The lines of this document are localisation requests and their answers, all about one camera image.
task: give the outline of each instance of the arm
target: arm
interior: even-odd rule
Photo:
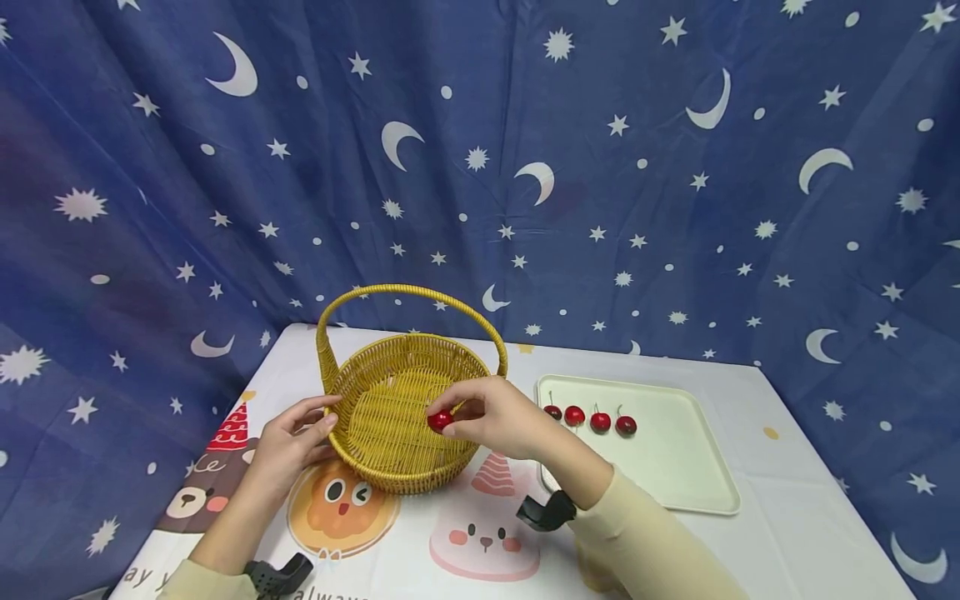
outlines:
[[[325,418],[323,407],[339,399],[307,398],[267,423],[240,487],[157,600],[255,600],[244,568],[300,472],[329,455],[319,444],[337,416]]]
[[[460,405],[445,436],[542,463],[580,509],[570,528],[635,600],[739,600],[746,594],[693,534],[501,377],[461,381],[427,409]]]

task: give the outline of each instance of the square tray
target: square tray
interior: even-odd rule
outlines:
[[[740,511],[740,493],[700,404],[690,393],[548,374],[537,382],[540,408],[551,403],[551,396],[552,403],[561,410],[571,404],[584,409],[587,422],[577,428],[580,439],[616,464],[661,506],[726,516]],[[594,433],[589,426],[594,404],[608,413],[614,423],[617,407],[622,406],[621,414],[636,420],[634,436],[622,438],[614,428],[606,434]],[[543,465],[540,477],[548,490],[559,488]]]

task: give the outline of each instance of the backdrop fabric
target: backdrop fabric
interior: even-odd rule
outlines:
[[[761,367],[917,596],[960,596],[957,16],[0,1],[0,588],[114,583],[276,333],[398,281],[510,342]]]

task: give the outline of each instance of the tablecloth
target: tablecloth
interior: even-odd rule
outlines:
[[[329,333],[340,361],[394,335],[348,327],[331,327]],[[323,391],[315,334],[315,326],[306,324],[284,330],[206,454],[188,469],[183,489],[111,599],[156,597],[235,490],[263,425],[300,398]],[[495,368],[492,343],[461,342]],[[508,378],[528,395],[547,373],[661,385],[693,394],[742,505],[732,517],[676,515],[752,598],[914,597],[760,369],[525,344],[509,344],[508,356]],[[511,494],[464,495],[485,469],[504,465],[511,473]],[[335,480],[344,485],[333,485],[331,492]],[[612,582],[579,560],[566,528],[534,534],[513,517],[526,493],[546,496],[533,464],[508,461],[481,448],[460,478],[439,492],[399,498],[359,492],[362,486],[337,459],[312,468],[301,476],[268,529],[258,560],[279,567],[303,552],[314,561],[314,571],[295,599],[531,600],[615,593]],[[307,509],[312,498],[328,492],[342,492],[344,498],[354,494],[354,501],[336,531],[318,532],[306,524]],[[516,546],[509,553],[455,552],[449,540],[471,525],[492,531],[504,527],[505,537]]]

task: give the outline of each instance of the wicker basket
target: wicker basket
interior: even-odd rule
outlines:
[[[326,332],[330,315],[348,300],[381,293],[423,296],[467,313],[493,339],[501,376],[507,374],[507,349],[480,313],[450,296],[414,285],[358,288],[333,301],[320,316],[317,353],[324,389],[343,397],[327,409],[339,417],[330,443],[345,463],[384,492],[430,492],[459,475],[477,445],[437,435],[427,426],[423,411],[451,383],[490,372],[469,348],[425,333],[374,342],[338,366]]]

